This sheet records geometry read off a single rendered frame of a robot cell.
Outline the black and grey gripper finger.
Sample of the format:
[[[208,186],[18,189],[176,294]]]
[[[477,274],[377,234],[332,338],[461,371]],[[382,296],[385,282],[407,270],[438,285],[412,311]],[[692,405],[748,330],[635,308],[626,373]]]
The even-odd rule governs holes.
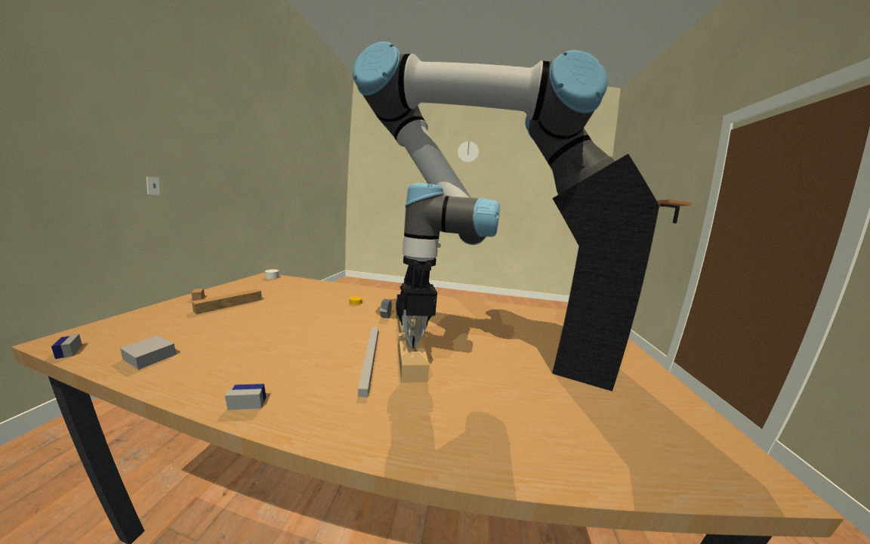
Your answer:
[[[400,322],[401,322],[401,325],[402,325],[402,329],[403,329],[403,331],[404,331],[404,333],[405,333],[405,335],[406,335],[407,341],[408,341],[409,345],[411,345],[411,348],[413,348],[413,336],[412,336],[412,334],[411,334],[411,331],[412,331],[413,329],[412,329],[412,325],[410,324],[410,323],[411,323],[411,319],[413,318],[413,316],[406,316],[406,305],[404,305],[404,313],[403,313],[403,316],[402,316],[402,312],[401,312],[401,310],[402,310],[401,294],[396,294],[396,296],[397,296],[397,300],[396,300],[396,313],[398,314],[398,317],[400,318]]]
[[[420,343],[420,338],[424,337],[424,331],[431,317],[418,317],[418,325],[415,325],[415,336],[413,338],[413,348]]]

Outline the long wooden batten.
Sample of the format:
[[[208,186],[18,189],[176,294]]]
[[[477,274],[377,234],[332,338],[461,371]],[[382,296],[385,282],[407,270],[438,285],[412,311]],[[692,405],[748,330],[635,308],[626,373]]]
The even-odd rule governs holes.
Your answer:
[[[225,294],[222,296],[207,298],[198,301],[191,301],[193,304],[193,312],[202,314],[213,312],[222,308],[230,308],[232,306],[244,305],[255,301],[261,301],[261,292],[258,289],[249,290],[249,292],[237,292],[233,294]]]

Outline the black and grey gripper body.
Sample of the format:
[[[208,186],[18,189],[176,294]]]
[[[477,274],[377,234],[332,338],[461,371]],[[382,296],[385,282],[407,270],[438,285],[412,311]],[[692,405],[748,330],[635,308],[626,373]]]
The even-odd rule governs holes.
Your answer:
[[[413,261],[403,257],[403,263],[412,268],[409,281],[400,287],[402,314],[406,305],[406,316],[436,316],[437,290],[429,283],[430,270],[436,261],[437,258],[434,261]]]

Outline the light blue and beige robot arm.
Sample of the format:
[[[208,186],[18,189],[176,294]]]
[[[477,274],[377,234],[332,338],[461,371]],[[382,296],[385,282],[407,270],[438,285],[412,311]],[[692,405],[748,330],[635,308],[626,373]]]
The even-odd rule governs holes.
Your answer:
[[[600,60],[584,51],[528,68],[421,62],[391,42],[376,42],[356,59],[353,81],[427,183],[411,184],[407,193],[402,255],[413,261],[434,261],[440,232],[458,233],[469,245],[496,236],[500,211],[498,201],[468,195],[428,133],[420,103],[527,113],[529,136],[553,170],[558,195],[615,162],[584,129],[608,83]]]

